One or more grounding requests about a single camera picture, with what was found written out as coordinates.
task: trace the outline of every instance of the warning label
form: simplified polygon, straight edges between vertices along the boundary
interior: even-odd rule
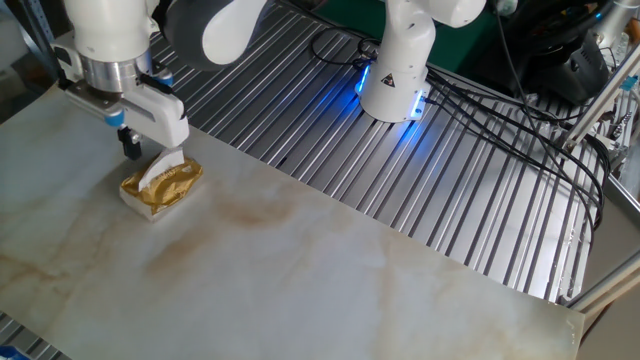
[[[391,87],[396,87],[395,81],[393,81],[393,75],[389,74],[382,79],[382,83]]]

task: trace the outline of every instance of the white marble table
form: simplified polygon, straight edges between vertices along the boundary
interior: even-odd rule
[[[581,314],[195,129],[185,150],[201,186],[151,224],[118,197],[140,164],[59,90],[0,126],[0,310],[74,360],[575,358]]]

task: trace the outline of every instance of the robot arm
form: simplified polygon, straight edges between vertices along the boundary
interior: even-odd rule
[[[387,0],[387,25],[377,60],[356,86],[362,108],[386,122],[422,118],[429,93],[427,59],[435,42],[433,19],[461,27],[473,21],[485,0]]]
[[[152,63],[150,35],[162,30],[183,62],[215,70],[240,58],[266,0],[64,3],[74,32],[53,48],[67,79],[74,82],[65,90],[71,101],[118,128],[125,155],[135,160],[143,136],[169,149],[189,136],[184,104],[166,86],[172,83],[171,74]]]

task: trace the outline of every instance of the wire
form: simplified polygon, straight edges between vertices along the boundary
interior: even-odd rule
[[[322,29],[321,31],[318,31],[315,35],[313,35],[313,37],[311,38],[311,40],[309,41],[309,50],[311,50],[311,53],[313,54],[313,56],[330,65],[338,65],[338,66],[353,66],[356,69],[364,69],[365,66],[367,66],[369,63],[371,63],[371,61],[373,61],[372,59],[368,58],[367,56],[364,56],[363,54],[360,54],[359,57],[348,61],[348,62],[341,62],[341,61],[333,61],[333,60],[329,60],[327,58],[322,57],[315,49],[315,43],[318,42],[318,40],[320,40],[320,38],[322,37],[322,35],[326,34],[329,31],[337,31],[337,30],[349,30],[350,28],[345,27],[345,26],[334,26],[334,27],[329,27],[326,29]]]
[[[517,127],[518,129],[521,129],[522,131],[525,131],[531,135],[537,134],[536,131],[512,120],[511,118],[485,106],[484,104],[476,101],[475,99],[472,99],[471,97],[467,96],[464,91],[456,86],[454,86],[453,84],[450,84],[447,80],[445,80],[442,76],[440,76],[436,71],[430,71],[429,72],[429,77],[436,79],[438,82],[440,82],[442,85],[448,87],[450,90],[452,90],[457,96],[463,98],[465,101],[474,104],[477,108],[479,108],[481,111],[489,114],[489,115],[493,115],[497,118],[500,118],[504,121],[506,121],[507,123]],[[596,221],[593,223],[594,226],[592,227],[592,231],[594,231],[595,229],[597,229],[601,223],[602,220],[602,212],[604,210],[604,192],[602,190],[602,185],[600,184],[598,178],[593,174],[593,172],[591,172],[591,170],[584,165],[580,160],[576,159],[573,155],[571,155],[570,153],[564,151],[562,148],[560,148],[559,146],[557,146],[556,144],[554,144],[552,141],[548,140],[548,139],[544,139],[542,138],[542,141],[544,141],[545,143],[547,143],[547,145],[553,147],[556,151],[558,151],[559,153],[563,154],[563,156],[565,156],[566,158],[568,158],[569,160],[571,160],[573,163],[576,164],[576,166],[578,166],[591,180],[591,183],[593,184],[593,186],[596,188],[596,192],[598,194],[598,198],[600,199],[599,201],[595,202],[596,203],[596,207],[597,207],[597,211],[596,211]],[[603,153],[601,152],[597,152],[598,153],[598,159],[599,161],[602,163],[603,167],[605,169],[608,169],[610,167],[607,166],[607,162],[609,161],[608,159],[608,155],[606,153],[606,151]]]
[[[493,5],[495,8],[497,8],[498,6],[497,0],[493,0]],[[516,71],[515,66],[513,65],[513,61],[511,59],[511,55],[509,54],[509,46],[507,45],[507,40],[504,35],[504,29],[502,28],[502,21],[500,19],[500,14],[496,12],[495,15],[496,15],[496,20],[498,22],[498,30],[500,33],[499,38],[500,38],[500,41],[502,42],[502,48],[507,58],[507,63],[509,64],[509,69],[511,70],[511,74],[513,75],[516,85],[518,86],[518,91],[520,92],[520,97],[522,98],[522,105],[524,107],[523,111],[526,115],[526,118],[529,120],[529,124],[534,129],[534,136],[538,139],[540,144],[542,144],[542,148],[544,149],[545,153],[547,153],[547,155],[549,156],[553,164],[558,168],[558,170],[560,170],[560,173],[562,173],[564,176],[568,178],[569,176],[567,175],[566,171],[564,171],[564,169],[562,168],[558,160],[556,160],[555,154],[553,154],[553,152],[549,150],[549,148],[547,147],[547,142],[545,142],[542,136],[537,131],[535,131],[535,123],[533,122],[533,118],[531,117],[529,106],[526,103],[524,90],[522,88],[522,84],[520,84],[520,79],[518,78],[518,72]],[[592,232],[591,241],[593,242],[593,231],[595,231],[596,227],[595,227],[595,221],[591,216],[589,203],[587,202],[583,194],[578,190],[578,184],[576,184],[574,181],[571,181],[571,186],[574,189],[576,189],[576,194],[580,197],[580,200],[585,206],[585,213],[587,214],[587,220],[589,221],[589,225],[591,226],[591,232]]]
[[[604,309],[602,309],[602,311],[600,311],[600,314],[598,314],[598,317],[596,317],[596,319],[593,320],[591,325],[589,325],[589,328],[587,329],[587,331],[584,332],[584,335],[582,335],[582,338],[580,339],[580,347],[582,347],[582,345],[584,345],[584,341],[587,340],[587,337],[589,337],[589,334],[591,334],[591,331],[593,331],[593,329],[595,329],[595,327],[598,325],[600,320],[602,320],[602,318],[607,314],[607,312],[611,308],[611,305],[613,305],[613,302],[607,304],[607,306],[605,306]]]
[[[544,164],[540,163],[539,161],[531,158],[529,155],[523,153],[522,151],[516,149],[513,145],[507,143],[506,141],[504,141],[503,139],[501,139],[500,137],[498,137],[497,134],[493,133],[490,129],[488,129],[485,125],[481,124],[477,119],[475,119],[471,114],[469,114],[468,112],[466,112],[464,109],[462,109],[462,107],[460,105],[458,105],[455,101],[453,101],[451,99],[451,97],[446,94],[444,91],[442,91],[440,88],[438,88],[437,86],[434,86],[434,84],[432,84],[433,88],[435,90],[437,90],[445,99],[445,101],[449,102],[455,109],[457,112],[459,112],[460,114],[464,115],[465,117],[467,117],[469,120],[471,120],[471,122],[474,123],[474,125],[480,127],[482,129],[483,133],[487,133],[490,134],[492,138],[486,137],[481,133],[478,133],[477,131],[471,129],[467,124],[463,123],[460,119],[458,119],[455,114],[452,114],[449,110],[447,110],[443,104],[439,104],[437,102],[432,102],[433,104],[438,105],[441,109],[443,109],[443,111],[445,111],[447,114],[449,114],[453,119],[455,119],[456,121],[458,121],[463,127],[465,127],[465,129],[467,129],[468,131],[470,131],[471,133],[473,133],[474,135],[480,137],[481,139],[494,144],[496,146],[498,146],[498,148],[500,148],[501,150],[503,150],[504,152],[515,156],[516,158],[519,158],[520,160],[524,161],[525,163],[532,165],[536,168],[539,168],[543,171],[546,171],[550,174],[556,175],[558,178],[568,182],[568,183],[572,183],[571,179],[569,179],[567,176],[560,174],[559,172],[545,166]],[[590,191],[587,191],[586,189],[584,189],[581,186],[578,186],[579,191],[583,192],[591,201],[593,201],[595,204],[598,204],[600,201],[598,199],[596,199]]]
[[[611,49],[611,46],[607,46],[606,48],[601,48],[600,50],[609,50],[609,52],[611,52],[611,61],[613,61],[613,72],[615,72],[618,69],[618,65],[616,64],[616,56],[613,55],[613,49]]]

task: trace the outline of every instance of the metal rod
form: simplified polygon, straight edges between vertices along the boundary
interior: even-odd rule
[[[640,283],[640,251],[636,252],[616,270],[583,293],[568,307],[591,316],[624,295]]]

